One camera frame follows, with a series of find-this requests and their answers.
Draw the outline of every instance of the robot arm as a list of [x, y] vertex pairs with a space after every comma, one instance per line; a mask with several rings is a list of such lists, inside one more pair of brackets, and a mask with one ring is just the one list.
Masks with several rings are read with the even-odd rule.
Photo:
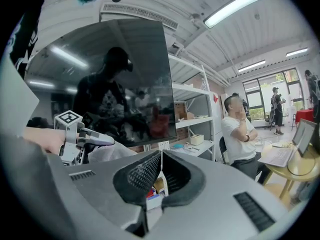
[[86, 153], [86, 144], [95, 146], [112, 146], [115, 140], [105, 134], [85, 128], [83, 117], [71, 110], [54, 118], [54, 128], [65, 128], [65, 143], [60, 147], [59, 156], [65, 166], [82, 165]]

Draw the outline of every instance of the black monitor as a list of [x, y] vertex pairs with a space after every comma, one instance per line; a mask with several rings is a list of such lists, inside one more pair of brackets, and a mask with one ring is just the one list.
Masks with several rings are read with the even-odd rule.
[[78, 28], [43, 48], [25, 81], [39, 98], [30, 123], [52, 127], [56, 115], [72, 110], [83, 116], [85, 127], [127, 147], [176, 136], [159, 21], [121, 19]]
[[299, 126], [292, 139], [293, 144], [297, 147], [301, 156], [305, 154], [308, 149], [309, 143], [315, 132], [317, 124], [305, 119], [301, 119]]

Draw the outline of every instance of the fluorescent light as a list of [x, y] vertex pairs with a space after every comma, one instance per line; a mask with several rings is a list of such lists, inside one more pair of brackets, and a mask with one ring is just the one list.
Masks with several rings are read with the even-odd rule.
[[70, 53], [56, 47], [56, 46], [52, 46], [51, 47], [51, 51], [61, 57], [63, 57], [64, 59], [82, 67], [82, 68], [87, 68], [88, 64], [81, 61], [80, 59], [77, 59], [75, 56], [71, 55]]
[[260, 61], [260, 62], [257, 62], [255, 64], [252, 64], [252, 65], [249, 65], [249, 66], [246, 66], [246, 67], [243, 67], [243, 68], [240, 68], [238, 70], [238, 72], [242, 72], [242, 71], [245, 71], [245, 70], [248, 70], [248, 69], [252, 69], [256, 66], [259, 66], [259, 65], [262, 65], [262, 64], [265, 64], [266, 63], [266, 60], [263, 60], [263, 61]]
[[29, 81], [30, 85], [34, 85], [34, 86], [41, 86], [41, 87], [48, 87], [48, 88], [54, 88], [55, 85], [52, 83], [45, 83], [45, 82], [37, 82], [37, 81]]
[[254, 89], [254, 88], [259, 88], [259, 86], [255, 86], [255, 87], [248, 88], [248, 89], [245, 89], [245, 90], [248, 91], [248, 90], [251, 90], [251, 89]]
[[280, 82], [283, 82], [283, 80], [276, 81], [276, 82], [271, 82], [270, 85], [275, 84], [275, 83], [280, 83]]
[[77, 88], [72, 88], [72, 87], [66, 88], [65, 90], [71, 94], [76, 94], [78, 92]]
[[288, 52], [286, 54], [286, 57], [289, 57], [289, 56], [295, 55], [295, 54], [305, 53], [306, 51], [308, 51], [308, 48], [303, 48], [303, 49], [300, 49], [300, 50], [294, 50], [294, 51]]
[[213, 26], [217, 25], [219, 22], [224, 20], [226, 17], [230, 16], [231, 14], [234, 14], [235, 12], [239, 11], [240, 9], [256, 2], [258, 0], [235, 0], [219, 11], [217, 11], [215, 14], [210, 16], [208, 19], [204, 21], [204, 24], [208, 28], [212, 28]]

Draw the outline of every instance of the wristwatch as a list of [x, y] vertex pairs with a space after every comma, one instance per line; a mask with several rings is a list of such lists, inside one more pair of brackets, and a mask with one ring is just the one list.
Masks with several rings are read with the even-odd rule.
[[250, 141], [250, 136], [248, 134], [246, 135], [246, 137], [247, 137], [247, 140], [245, 140], [244, 142]]

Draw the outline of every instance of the vent slot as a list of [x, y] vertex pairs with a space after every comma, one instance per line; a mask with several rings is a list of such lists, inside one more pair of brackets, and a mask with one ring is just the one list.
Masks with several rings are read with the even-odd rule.
[[256, 228], [262, 232], [269, 228], [275, 221], [263, 210], [257, 202], [247, 193], [243, 192], [233, 196], [248, 215]]
[[137, 16], [140, 18], [160, 21], [166, 27], [176, 31], [178, 29], [179, 24], [167, 17], [164, 17], [158, 13], [154, 13], [153, 11], [142, 9], [139, 7], [129, 6], [129, 5], [121, 5], [121, 4], [110, 4], [105, 3], [102, 7], [101, 13], [111, 13], [111, 14], [126, 14]]
[[78, 180], [82, 180], [85, 178], [89, 178], [93, 175], [96, 175], [96, 174], [92, 170], [85, 170], [85, 171], [69, 174], [69, 176], [73, 182], [78, 181]]

